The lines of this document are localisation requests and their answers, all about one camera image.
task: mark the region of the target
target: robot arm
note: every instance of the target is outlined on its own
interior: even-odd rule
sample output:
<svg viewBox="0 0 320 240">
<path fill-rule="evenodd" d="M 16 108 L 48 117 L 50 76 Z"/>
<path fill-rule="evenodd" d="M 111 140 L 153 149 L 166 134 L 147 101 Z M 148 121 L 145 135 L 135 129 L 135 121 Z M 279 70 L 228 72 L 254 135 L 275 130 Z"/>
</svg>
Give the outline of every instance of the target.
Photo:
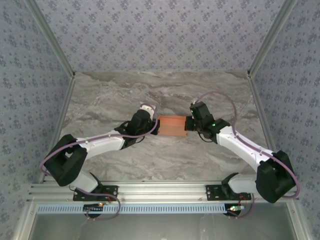
<svg viewBox="0 0 320 240">
<path fill-rule="evenodd" d="M 188 126 L 193 127 L 189 130 L 197 131 L 206 139 L 231 150 L 257 172 L 256 175 L 233 173 L 228 176 L 222 181 L 222 190 L 226 195 L 258 192 L 266 201 L 275 203 L 296 185 L 288 171 L 269 157 L 275 157 L 293 172 L 286 153 L 265 149 L 235 132 L 225 120 L 215 120 L 203 102 L 192 104 L 190 110 L 192 119 L 189 118 L 189 121 L 193 124 Z"/>
<path fill-rule="evenodd" d="M 131 121 L 124 122 L 106 134 L 86 138 L 74 138 L 71 134 L 65 135 L 48 155 L 63 146 L 79 144 L 67 147 L 52 156 L 44 163 L 44 166 L 61 187 L 70 185 L 89 193 L 99 193 L 97 192 L 99 180 L 92 173 L 81 170 L 84 162 L 93 156 L 132 146 L 138 138 L 131 136 L 144 135 L 152 129 L 154 130 L 151 134 L 156 135 L 159 124 L 155 126 L 157 121 L 153 120 L 153 116 L 154 110 L 150 106 L 142 105 Z"/>
</svg>

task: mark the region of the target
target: marble surface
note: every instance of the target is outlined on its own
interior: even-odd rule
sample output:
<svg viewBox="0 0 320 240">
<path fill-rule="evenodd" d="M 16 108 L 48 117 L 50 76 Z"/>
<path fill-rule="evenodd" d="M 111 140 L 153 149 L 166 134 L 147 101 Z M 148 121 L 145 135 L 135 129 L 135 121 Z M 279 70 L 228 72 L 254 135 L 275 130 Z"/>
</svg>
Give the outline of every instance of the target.
<svg viewBox="0 0 320 240">
<path fill-rule="evenodd" d="M 193 99 L 210 90 L 228 94 L 238 110 L 237 130 L 266 147 L 251 90 L 242 72 L 95 72 L 77 73 L 61 136 L 91 137 L 130 120 L 141 103 L 160 115 L 190 115 Z M 213 116 L 233 121 L 231 104 L 220 95 L 203 100 Z M 150 135 L 142 143 L 88 159 L 83 170 L 101 180 L 222 180 L 253 169 L 228 149 L 187 137 Z"/>
</svg>

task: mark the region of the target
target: wall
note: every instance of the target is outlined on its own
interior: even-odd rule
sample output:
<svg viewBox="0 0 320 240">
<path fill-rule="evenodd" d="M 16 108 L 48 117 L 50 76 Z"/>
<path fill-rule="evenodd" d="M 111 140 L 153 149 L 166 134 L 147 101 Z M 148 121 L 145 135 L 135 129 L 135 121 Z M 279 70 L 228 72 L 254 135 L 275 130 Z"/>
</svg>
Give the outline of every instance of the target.
<svg viewBox="0 0 320 240">
<path fill-rule="evenodd" d="M 23 0 L 0 1 L 0 239 L 39 180 L 69 77 Z"/>
<path fill-rule="evenodd" d="M 299 0 L 254 77 L 276 148 L 293 163 L 320 239 L 320 3 Z"/>
<path fill-rule="evenodd" d="M 76 72 L 246 70 L 283 0 L 37 0 Z"/>
</svg>

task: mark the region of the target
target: orange foam block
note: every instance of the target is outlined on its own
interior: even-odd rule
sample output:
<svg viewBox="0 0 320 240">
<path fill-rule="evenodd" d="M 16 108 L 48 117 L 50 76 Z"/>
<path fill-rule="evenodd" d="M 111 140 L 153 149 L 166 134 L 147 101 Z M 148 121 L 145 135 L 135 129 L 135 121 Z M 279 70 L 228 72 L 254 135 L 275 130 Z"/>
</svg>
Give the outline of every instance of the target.
<svg viewBox="0 0 320 240">
<path fill-rule="evenodd" d="M 160 128 L 159 135 L 186 137 L 185 116 L 159 116 Z"/>
</svg>

